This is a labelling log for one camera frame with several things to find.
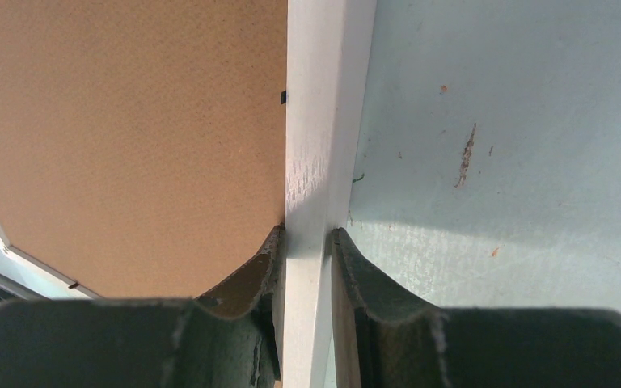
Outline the brown backing board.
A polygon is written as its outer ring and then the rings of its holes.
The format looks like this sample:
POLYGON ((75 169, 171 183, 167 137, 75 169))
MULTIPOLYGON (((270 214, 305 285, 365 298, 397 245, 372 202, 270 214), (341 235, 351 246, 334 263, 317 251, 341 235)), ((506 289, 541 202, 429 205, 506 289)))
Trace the brown backing board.
POLYGON ((0 1, 0 272, 196 296, 284 218, 284 1, 0 1))

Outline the white picture frame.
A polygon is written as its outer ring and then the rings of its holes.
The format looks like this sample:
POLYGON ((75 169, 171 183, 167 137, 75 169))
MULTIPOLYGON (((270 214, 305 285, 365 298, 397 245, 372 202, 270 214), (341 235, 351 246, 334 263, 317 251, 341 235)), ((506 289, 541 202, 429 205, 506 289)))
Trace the white picture frame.
MULTIPOLYGON (((332 322, 329 234, 347 218, 375 4, 284 2, 284 218, 275 226, 285 228, 285 258, 273 302, 281 367, 278 381, 288 387, 315 387, 323 384, 332 322)), ((64 299, 177 299, 203 293, 64 299)))

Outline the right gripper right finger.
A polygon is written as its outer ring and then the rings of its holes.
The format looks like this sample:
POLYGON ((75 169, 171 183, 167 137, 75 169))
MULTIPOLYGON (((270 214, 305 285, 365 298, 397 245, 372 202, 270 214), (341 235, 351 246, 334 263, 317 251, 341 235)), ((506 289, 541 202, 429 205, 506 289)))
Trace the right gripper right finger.
POLYGON ((621 314, 584 308, 444 308, 332 232, 339 387, 621 387, 621 314))

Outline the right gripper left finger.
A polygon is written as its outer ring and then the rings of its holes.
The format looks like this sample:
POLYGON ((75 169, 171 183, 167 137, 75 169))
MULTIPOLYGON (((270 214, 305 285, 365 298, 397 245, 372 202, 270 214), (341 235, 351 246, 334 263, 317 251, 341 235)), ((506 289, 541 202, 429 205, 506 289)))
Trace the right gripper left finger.
POLYGON ((196 298, 0 305, 0 387, 272 387, 285 228, 196 298))

